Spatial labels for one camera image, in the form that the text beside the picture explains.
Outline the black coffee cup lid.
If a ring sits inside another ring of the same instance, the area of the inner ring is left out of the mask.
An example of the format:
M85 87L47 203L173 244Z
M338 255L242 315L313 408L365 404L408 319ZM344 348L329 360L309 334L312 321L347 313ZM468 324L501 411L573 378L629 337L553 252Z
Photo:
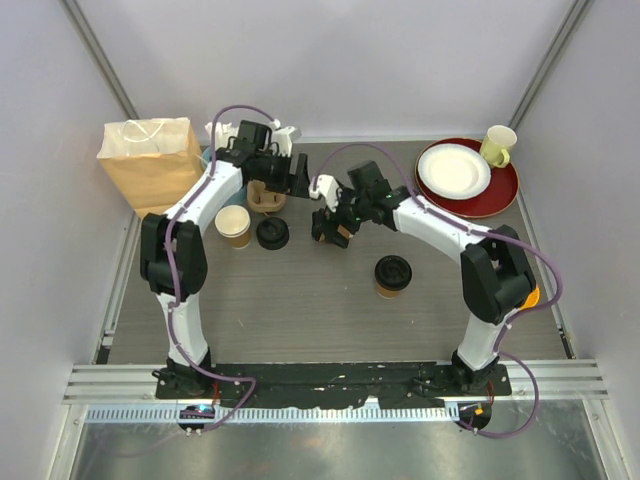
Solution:
M389 291L404 290L413 276L409 262L398 255L382 257L375 265L374 277L377 284Z

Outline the brown paper cup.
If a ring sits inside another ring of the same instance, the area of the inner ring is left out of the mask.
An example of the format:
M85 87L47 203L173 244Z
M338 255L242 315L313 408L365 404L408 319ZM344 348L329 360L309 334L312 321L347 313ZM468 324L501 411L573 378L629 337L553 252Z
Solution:
M385 299L392 299L398 297L406 289L405 284L391 285L384 283L377 283L377 293Z
M337 227L337 232L346 239L351 239L353 237L353 234L343 225L339 225Z

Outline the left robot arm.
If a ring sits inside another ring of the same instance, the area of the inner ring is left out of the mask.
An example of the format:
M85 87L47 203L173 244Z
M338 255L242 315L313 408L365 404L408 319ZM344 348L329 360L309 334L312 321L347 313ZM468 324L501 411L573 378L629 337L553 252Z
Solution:
M207 130L212 141L203 176L174 206L146 215L141 225L140 272L161 305L170 341L165 367L153 373L160 399L200 399L214 384L200 315L208 226L252 180L301 198L310 184L306 155L292 154L298 128L243 120L237 126L217 122Z

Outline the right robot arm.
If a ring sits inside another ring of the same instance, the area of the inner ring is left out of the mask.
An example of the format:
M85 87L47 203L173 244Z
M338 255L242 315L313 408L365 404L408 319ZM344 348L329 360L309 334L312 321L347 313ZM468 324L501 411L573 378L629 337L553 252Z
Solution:
M462 394L484 388L498 361L499 334L536 288L517 232L496 230L455 219L405 186L392 188L374 161L348 172L344 185L320 174L309 186L324 208L312 215L312 236L345 248L350 236L371 221L424 241L456 261L470 318L462 342L452 355L451 382Z

